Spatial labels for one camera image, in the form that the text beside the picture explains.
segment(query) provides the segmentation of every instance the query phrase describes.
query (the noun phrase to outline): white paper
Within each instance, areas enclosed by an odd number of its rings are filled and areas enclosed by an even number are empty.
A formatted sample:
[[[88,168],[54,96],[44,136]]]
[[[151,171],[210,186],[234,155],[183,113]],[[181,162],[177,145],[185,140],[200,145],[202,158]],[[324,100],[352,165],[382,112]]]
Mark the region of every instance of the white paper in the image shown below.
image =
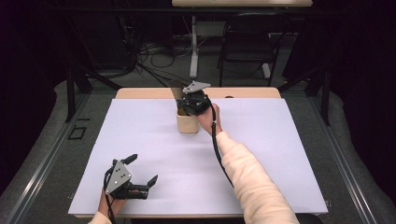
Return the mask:
[[[283,99],[212,99],[221,125],[262,163],[295,213],[327,213],[317,180]],[[242,214],[217,161],[210,135],[179,133],[175,100],[115,99],[92,150],[69,214],[93,215],[113,159],[138,154],[127,165],[134,184],[158,175],[147,200],[129,200],[125,216]]]

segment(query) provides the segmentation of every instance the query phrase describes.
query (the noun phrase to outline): human hand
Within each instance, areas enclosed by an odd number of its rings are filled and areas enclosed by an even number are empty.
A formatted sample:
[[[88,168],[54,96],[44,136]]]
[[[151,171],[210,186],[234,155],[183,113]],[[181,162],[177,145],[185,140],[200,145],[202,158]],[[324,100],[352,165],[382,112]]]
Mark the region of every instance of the human hand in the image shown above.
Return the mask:
[[[216,113],[216,133],[222,132],[221,129],[221,123],[220,123],[220,108],[216,104],[212,104],[213,108],[215,109]],[[213,123],[213,114],[212,114],[212,108],[209,107],[204,113],[201,115],[197,116],[198,121],[200,122],[201,126],[207,131],[210,135],[212,135],[212,123]]]
[[[110,202],[113,202],[113,197],[111,197],[110,194],[108,195],[108,199],[110,200]],[[127,201],[126,199],[114,200],[114,202],[111,204],[111,209],[113,210],[114,216],[116,216],[120,212],[120,210],[126,204],[126,201]],[[107,202],[106,202],[105,191],[103,189],[102,189],[102,195],[100,197],[98,212],[100,212],[103,215],[105,215],[106,217],[108,217],[108,206],[107,206]]]

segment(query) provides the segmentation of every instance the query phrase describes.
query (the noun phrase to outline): black cloth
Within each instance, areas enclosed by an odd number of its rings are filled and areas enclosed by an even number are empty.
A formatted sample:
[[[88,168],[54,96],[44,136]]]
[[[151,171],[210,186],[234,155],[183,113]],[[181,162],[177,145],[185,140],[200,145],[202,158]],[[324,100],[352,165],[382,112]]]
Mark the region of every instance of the black cloth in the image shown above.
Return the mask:
[[[29,154],[55,105],[64,65],[34,1],[0,3],[0,192]]]
[[[392,2],[350,0],[341,7],[331,1],[315,2],[323,3],[322,9],[348,7],[349,19],[354,21],[343,27],[346,21],[308,20],[284,77],[293,80],[321,65],[326,53],[333,50],[329,46],[336,31],[345,29],[339,34],[346,35],[345,43],[331,58],[331,90],[344,102],[354,148],[376,184],[396,204],[396,16]]]

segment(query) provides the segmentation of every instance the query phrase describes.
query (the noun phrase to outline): human arm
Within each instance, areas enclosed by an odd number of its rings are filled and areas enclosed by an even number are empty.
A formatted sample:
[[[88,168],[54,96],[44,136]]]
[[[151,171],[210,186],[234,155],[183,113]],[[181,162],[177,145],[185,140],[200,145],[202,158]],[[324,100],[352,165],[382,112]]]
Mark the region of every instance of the human arm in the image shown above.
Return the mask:
[[[222,130],[219,107],[214,105],[214,108],[219,126],[216,129],[216,138],[223,155],[221,162],[233,182],[234,193],[244,210],[246,223],[298,223],[290,205],[260,162],[246,146],[237,143]],[[202,127],[211,134],[211,109],[197,118]]]
[[[113,198],[111,195],[108,195],[110,202],[113,202]],[[114,216],[116,216],[122,207],[126,204],[126,200],[114,200],[111,204],[111,209],[113,210]],[[111,224],[110,219],[108,218],[108,206],[106,202],[105,192],[102,190],[102,194],[100,197],[98,211],[93,216],[90,224]]]

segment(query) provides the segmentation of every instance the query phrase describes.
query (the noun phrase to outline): sweater sleeve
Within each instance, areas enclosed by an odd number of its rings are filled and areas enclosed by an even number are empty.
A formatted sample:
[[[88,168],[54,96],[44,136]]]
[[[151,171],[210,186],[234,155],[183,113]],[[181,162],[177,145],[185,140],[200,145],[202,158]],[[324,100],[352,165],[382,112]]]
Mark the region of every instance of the sweater sleeve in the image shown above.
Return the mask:
[[[285,197],[246,146],[226,132],[217,135],[217,142],[247,224],[299,223]]]
[[[102,213],[96,212],[89,224],[111,224],[111,221]]]

